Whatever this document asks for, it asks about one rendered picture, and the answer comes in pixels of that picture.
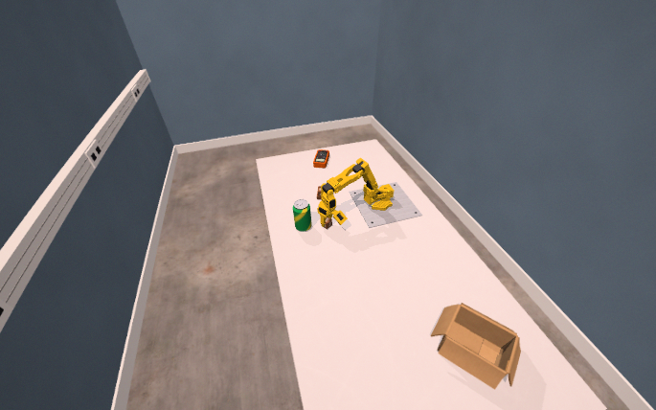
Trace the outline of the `green drink can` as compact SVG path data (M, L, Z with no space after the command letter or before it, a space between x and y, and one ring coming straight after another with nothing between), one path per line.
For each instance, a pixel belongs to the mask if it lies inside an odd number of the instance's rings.
M298 231L305 232L308 231L311 224L311 212L310 205L305 199L298 199L294 202L293 205L293 216L295 222L295 228Z

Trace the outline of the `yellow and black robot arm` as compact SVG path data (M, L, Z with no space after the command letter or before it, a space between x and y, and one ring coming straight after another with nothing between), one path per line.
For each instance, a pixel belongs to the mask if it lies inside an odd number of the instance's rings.
M355 174L349 176L349 174L353 171ZM372 209L386 211L388 207L392 206L393 203L390 201L390 198L392 196L393 190L389 187L389 185L383 185L378 189L378 185L369 164L362 158L359 158L356 161L356 165L351 165L336 177L331 177L331 179L327 181L327 184L322 184L321 197L326 207L328 209L336 207L336 198L334 197L333 193L339 193L350 183L355 182L361 177L363 177L366 183L363 188L364 200L369 205L373 204ZM366 177L368 177L368 179ZM380 201L377 201L379 199Z

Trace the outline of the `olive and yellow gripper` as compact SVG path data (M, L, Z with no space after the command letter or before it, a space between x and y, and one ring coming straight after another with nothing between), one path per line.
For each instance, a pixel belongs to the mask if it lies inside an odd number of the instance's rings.
M323 201L320 201L318 206L317 211L320 214L320 222L323 227L325 226L326 217L332 218L332 215L334 215L333 217L339 224L342 224L348 219L341 211L336 211L336 207L328 209Z

